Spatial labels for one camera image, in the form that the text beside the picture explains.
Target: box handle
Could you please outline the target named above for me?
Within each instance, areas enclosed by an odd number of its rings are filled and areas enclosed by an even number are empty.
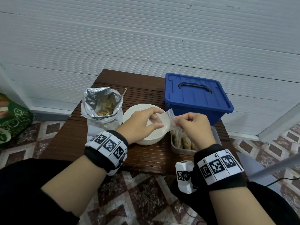
[[[207,90],[209,93],[212,93],[212,91],[204,85],[197,85],[197,84],[190,84],[190,83],[181,83],[178,85],[179,88],[181,88],[181,86],[191,86],[191,87],[203,88],[203,89]]]

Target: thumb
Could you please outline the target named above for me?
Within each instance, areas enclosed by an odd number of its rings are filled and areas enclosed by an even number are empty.
[[[163,124],[156,122],[156,123],[146,126],[146,132],[149,136],[154,130],[160,129],[160,128],[163,128]]]
[[[177,124],[180,125],[182,128],[186,128],[189,125],[190,121],[185,120],[184,118],[177,119]]]

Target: green patterned cloth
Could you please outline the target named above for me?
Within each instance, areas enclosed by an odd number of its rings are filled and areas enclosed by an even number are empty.
[[[28,109],[0,94],[0,100],[2,99],[8,106],[7,108],[3,106],[0,108],[0,114],[5,113],[0,118],[0,148],[6,146],[12,139],[23,132],[33,120],[33,115]]]

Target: wooden table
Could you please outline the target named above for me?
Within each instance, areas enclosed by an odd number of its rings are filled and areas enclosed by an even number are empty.
[[[103,70],[92,87],[111,87],[118,90],[120,94],[127,87],[122,106],[123,112],[125,112],[129,107],[140,103],[149,103],[164,108],[164,84],[164,78],[160,77]],[[233,147],[223,123],[219,121],[214,126],[222,145],[238,159],[236,149]],[[41,158],[75,161],[83,155],[86,137],[86,119],[80,116],[79,103],[42,153]],[[175,163],[182,160],[193,160],[193,157],[173,153],[170,134],[167,133],[161,141],[154,145],[130,145],[128,157],[122,169],[174,175]]]

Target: white plastic bowl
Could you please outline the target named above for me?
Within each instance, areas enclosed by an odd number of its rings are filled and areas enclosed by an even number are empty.
[[[157,107],[157,108],[159,108],[158,106],[151,105],[151,104],[145,104],[145,103],[138,104],[138,105],[130,107],[123,114],[123,123],[126,122],[131,117],[131,115],[134,112],[136,112],[138,110],[145,110],[145,109],[148,109],[150,107]],[[151,125],[151,124],[152,124],[152,122],[148,120],[147,126]],[[164,131],[164,128],[160,128],[160,129],[154,130],[148,137],[144,138],[143,140],[138,141],[137,144],[140,144],[140,145],[152,145],[152,144],[155,144],[155,143],[159,142],[166,135],[163,131]]]

